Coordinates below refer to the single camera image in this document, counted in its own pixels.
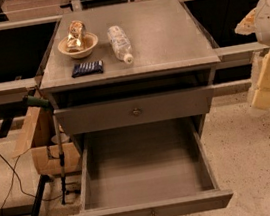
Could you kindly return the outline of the brass upper drawer knob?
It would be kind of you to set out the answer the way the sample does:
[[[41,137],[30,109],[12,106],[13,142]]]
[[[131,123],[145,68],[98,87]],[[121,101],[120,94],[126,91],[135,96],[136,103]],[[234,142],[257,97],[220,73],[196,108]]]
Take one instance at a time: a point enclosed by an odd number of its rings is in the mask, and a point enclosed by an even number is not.
[[[132,114],[135,116],[135,117],[138,117],[139,115],[142,114],[142,111],[140,108],[134,108],[133,111],[132,111]]]

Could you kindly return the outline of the green handled grabber stick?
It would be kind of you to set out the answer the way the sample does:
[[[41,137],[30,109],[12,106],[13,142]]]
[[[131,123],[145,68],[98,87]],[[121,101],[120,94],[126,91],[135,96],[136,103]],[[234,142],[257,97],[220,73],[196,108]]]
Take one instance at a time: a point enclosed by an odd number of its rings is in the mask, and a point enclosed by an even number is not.
[[[55,117],[55,115],[54,115],[53,106],[50,104],[50,102],[47,99],[34,97],[32,95],[24,96],[23,102],[28,107],[30,107],[30,106],[31,107],[36,107],[36,108],[40,107],[42,109],[49,110],[51,112],[51,116],[53,118],[53,124],[54,124],[54,131],[55,131],[56,138],[57,138],[59,158],[60,158],[60,161],[59,161],[60,171],[61,171],[60,178],[61,178],[61,185],[62,185],[62,188],[61,188],[62,202],[61,202],[61,204],[64,205],[64,204],[66,204],[65,195],[67,193],[66,184],[65,184],[66,183],[66,171],[65,171],[65,164],[64,164],[65,163],[65,157],[64,157],[63,144],[61,142],[62,137],[61,137],[61,133],[60,133],[60,130],[59,130],[59,124],[58,124],[58,121],[57,121],[57,117]]]

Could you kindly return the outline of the grey drawer cabinet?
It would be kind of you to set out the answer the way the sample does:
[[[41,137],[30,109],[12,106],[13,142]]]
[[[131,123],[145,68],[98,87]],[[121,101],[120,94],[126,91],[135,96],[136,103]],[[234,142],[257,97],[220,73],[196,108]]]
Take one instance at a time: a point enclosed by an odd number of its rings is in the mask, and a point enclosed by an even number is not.
[[[87,61],[103,61],[102,74],[72,77],[78,61],[51,49],[40,90],[54,110],[198,87],[213,87],[220,59],[178,0],[151,0],[97,7],[63,16],[53,42],[73,20],[84,22],[98,44]],[[119,26],[132,45],[132,64],[116,58],[107,30]],[[186,116],[198,130],[206,114]],[[86,133],[70,135],[76,148]]]

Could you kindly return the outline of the open grey drawer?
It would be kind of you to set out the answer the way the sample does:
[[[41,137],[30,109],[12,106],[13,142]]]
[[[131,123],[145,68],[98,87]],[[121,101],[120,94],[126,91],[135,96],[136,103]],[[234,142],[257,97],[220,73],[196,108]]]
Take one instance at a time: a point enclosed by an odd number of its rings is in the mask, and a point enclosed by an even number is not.
[[[93,132],[72,216],[180,216],[227,207],[189,118]]]

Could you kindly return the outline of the closed grey upper drawer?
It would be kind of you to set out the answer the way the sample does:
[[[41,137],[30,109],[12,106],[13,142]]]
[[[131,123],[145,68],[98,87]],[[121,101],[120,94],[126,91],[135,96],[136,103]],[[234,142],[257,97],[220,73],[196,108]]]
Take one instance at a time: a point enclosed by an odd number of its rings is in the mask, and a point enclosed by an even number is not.
[[[213,87],[198,87],[111,100],[104,103],[55,110],[59,124],[69,135],[207,114]],[[135,117],[134,108],[142,114]]]

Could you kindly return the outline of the beige ceramic bowl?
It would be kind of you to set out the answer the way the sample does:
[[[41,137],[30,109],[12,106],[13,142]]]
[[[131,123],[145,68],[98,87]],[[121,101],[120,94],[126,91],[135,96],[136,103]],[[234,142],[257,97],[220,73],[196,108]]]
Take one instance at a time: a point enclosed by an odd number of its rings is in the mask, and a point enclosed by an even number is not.
[[[87,32],[84,37],[84,41],[85,41],[85,50],[69,52],[67,49],[67,38],[61,40],[61,42],[58,44],[57,49],[62,54],[68,55],[73,59],[86,58],[87,56],[91,55],[93,49],[98,44],[99,40],[95,34]]]

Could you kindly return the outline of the dark blue snack bar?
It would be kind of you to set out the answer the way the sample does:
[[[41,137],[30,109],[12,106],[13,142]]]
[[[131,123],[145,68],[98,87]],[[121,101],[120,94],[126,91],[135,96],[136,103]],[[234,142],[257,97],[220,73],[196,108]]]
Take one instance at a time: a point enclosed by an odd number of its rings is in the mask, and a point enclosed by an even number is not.
[[[103,61],[75,64],[71,76],[75,78],[89,76],[90,74],[102,74],[103,69]]]

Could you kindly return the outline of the clear plastic water bottle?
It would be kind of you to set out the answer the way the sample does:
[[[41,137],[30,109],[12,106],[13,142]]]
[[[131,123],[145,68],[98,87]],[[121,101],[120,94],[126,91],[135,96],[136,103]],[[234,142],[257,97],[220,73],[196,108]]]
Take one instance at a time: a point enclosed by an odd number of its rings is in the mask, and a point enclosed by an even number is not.
[[[119,26],[112,26],[107,32],[110,45],[112,46],[116,58],[120,61],[124,61],[126,64],[132,64],[134,61],[132,45],[123,29]]]

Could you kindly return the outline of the crumpled gold foil bag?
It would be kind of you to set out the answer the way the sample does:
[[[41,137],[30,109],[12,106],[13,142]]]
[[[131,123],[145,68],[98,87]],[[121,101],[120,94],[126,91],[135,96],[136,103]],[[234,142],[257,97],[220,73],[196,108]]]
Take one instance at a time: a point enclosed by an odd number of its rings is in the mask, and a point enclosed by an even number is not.
[[[66,49],[69,52],[73,51],[80,51],[85,50],[85,32],[86,27],[82,21],[75,21],[73,20],[69,27],[68,27],[68,33],[67,33],[67,44]]]

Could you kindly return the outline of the cardboard box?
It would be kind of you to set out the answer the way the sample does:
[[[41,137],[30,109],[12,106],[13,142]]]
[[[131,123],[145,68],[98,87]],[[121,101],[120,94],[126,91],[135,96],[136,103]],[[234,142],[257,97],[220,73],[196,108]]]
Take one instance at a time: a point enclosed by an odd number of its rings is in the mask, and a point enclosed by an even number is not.
[[[13,157],[19,157],[29,151],[37,173],[60,175],[61,164],[58,145],[54,143],[56,131],[51,112],[39,107],[30,107],[26,113]]]

